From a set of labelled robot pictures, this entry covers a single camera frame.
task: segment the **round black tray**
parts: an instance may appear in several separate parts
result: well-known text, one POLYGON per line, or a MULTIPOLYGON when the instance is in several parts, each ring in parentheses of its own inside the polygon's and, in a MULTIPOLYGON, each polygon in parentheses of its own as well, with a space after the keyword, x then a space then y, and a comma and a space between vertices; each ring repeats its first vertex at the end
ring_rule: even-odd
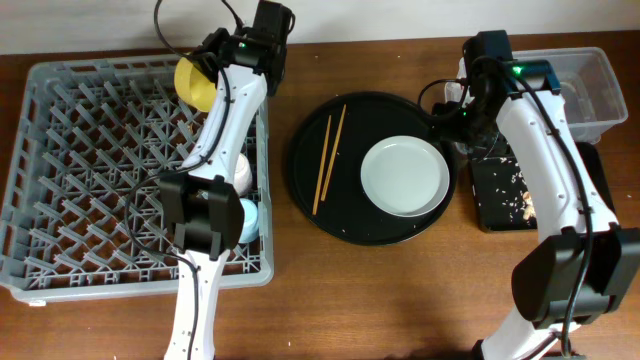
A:
POLYGON ((329 234, 359 245, 388 245, 407 240, 433 224, 449 205, 458 167, 453 147, 430 139, 430 126, 416 104, 399 96, 360 92, 336 97, 316 109, 294 136, 288 152, 289 190, 304 214, 329 234), (331 133, 325 162, 329 165, 342 107, 347 105, 327 197, 312 216, 320 158, 331 115, 331 133), (449 190, 433 211, 403 218, 377 208, 367 198, 360 181, 360 166, 369 149, 391 136, 414 136, 434 145, 449 167, 449 190))

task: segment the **clear plastic container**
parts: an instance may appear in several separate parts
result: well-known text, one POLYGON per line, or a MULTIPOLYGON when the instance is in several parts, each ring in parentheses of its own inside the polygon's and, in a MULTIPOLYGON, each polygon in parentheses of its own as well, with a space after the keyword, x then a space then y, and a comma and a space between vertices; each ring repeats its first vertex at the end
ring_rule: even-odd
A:
MULTIPOLYGON (((627 119, 629 113, 613 68, 600 48, 575 48, 515 51, 518 60, 546 59, 560 80, 565 113, 571 136, 575 141, 596 143, 600 135, 613 125, 627 119)), ((464 60, 460 59, 458 78, 466 76, 464 60)), ((447 101, 462 96, 458 84, 447 84, 447 101)))

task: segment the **white plate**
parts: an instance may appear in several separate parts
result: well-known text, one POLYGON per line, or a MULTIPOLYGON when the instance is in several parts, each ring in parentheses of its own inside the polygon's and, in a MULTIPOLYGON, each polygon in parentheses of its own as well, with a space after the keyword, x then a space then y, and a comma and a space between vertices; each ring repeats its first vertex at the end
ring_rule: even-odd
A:
POLYGON ((396 216, 419 216, 444 199, 449 189, 449 168, 428 142, 394 136, 367 152, 360 180, 367 197, 381 210, 396 216))

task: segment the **white cup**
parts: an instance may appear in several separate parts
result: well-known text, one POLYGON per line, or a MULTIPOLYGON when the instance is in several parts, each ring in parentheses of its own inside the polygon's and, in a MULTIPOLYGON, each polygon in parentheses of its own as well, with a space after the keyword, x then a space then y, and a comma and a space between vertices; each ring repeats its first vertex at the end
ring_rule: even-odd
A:
POLYGON ((240 234, 240 244, 248 244, 258 238, 258 207, 249 199, 240 199, 244 209, 244 224, 240 234))
POLYGON ((253 175, 251 174, 251 165, 246 156, 238 155, 236 163, 236 173, 233 177, 233 187, 236 189, 238 196, 246 196, 253 185, 253 175))

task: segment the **chopstick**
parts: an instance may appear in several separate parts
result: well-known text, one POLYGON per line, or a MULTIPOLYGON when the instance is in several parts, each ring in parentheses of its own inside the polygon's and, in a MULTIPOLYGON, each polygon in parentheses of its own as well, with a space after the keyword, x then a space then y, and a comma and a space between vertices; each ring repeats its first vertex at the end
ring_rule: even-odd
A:
POLYGON ((340 123, 338 124, 338 132, 336 133, 336 140, 333 142, 333 151, 331 152, 331 160, 329 160, 329 170, 327 170, 327 178, 324 180, 324 188, 322 189, 321 200, 327 197, 327 190, 329 189, 329 180, 331 180, 331 172, 333 170, 333 161, 336 159, 336 152, 338 151, 338 143, 340 142, 340 133, 342 132, 342 122, 344 121, 344 114, 347 112, 347 104, 344 104, 342 108, 342 116, 340 116, 340 123))
POLYGON ((320 196, 320 187, 322 185, 322 174, 324 173, 324 161, 327 157, 327 145, 329 145, 329 129, 331 128, 331 115, 327 122, 327 133, 324 135, 324 146, 322 148, 322 158, 320 159, 320 171, 318 172, 318 184, 316 185, 316 196, 313 200, 313 216, 318 212, 318 197, 320 196))

